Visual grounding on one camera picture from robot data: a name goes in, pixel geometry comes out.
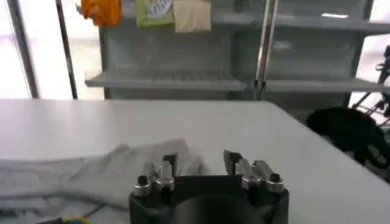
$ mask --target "beige cloth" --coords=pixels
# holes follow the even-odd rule
[[[210,1],[175,0],[173,14],[177,33],[211,30]]]

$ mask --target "shelf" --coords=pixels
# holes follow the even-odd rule
[[[313,16],[286,16],[278,15],[276,26],[299,27],[309,29],[344,30],[360,32],[366,35],[390,33],[389,23],[373,23],[365,20],[324,18]]]
[[[134,7],[122,8],[124,19],[135,19]],[[214,10],[211,14],[213,24],[229,24],[234,26],[261,27],[263,15],[261,13],[234,13],[226,10]],[[363,19],[351,18],[326,18],[321,16],[293,16],[277,15],[275,20],[277,27],[295,27],[307,29],[343,30],[346,32],[359,32],[364,35],[379,35],[390,33],[390,23],[374,23]]]
[[[214,71],[145,71],[113,69],[86,80],[88,87],[130,89],[198,89],[243,91],[246,84],[224,72]]]
[[[351,93],[383,92],[390,93],[390,86],[379,85],[361,79],[344,80],[268,80],[266,92],[318,92],[318,93]]]
[[[122,9],[122,18],[135,19],[136,12],[134,9]],[[256,26],[261,27],[263,15],[254,15],[251,13],[234,13],[230,11],[215,10],[211,14],[213,24],[230,24],[236,26]]]

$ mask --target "green cloth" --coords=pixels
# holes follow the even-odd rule
[[[173,0],[136,0],[136,20],[139,27],[174,23]]]

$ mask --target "gray cloth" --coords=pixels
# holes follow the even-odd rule
[[[128,196],[145,163],[177,154],[177,175],[201,175],[202,160],[182,139],[131,148],[105,156],[50,162],[0,161],[0,223],[37,223],[80,217],[97,224],[130,223]]]

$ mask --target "yellow cable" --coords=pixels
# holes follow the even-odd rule
[[[82,218],[82,217],[65,219],[64,222],[65,223],[68,223],[68,222],[82,222],[83,224],[91,224],[91,222],[88,221],[88,219]]]

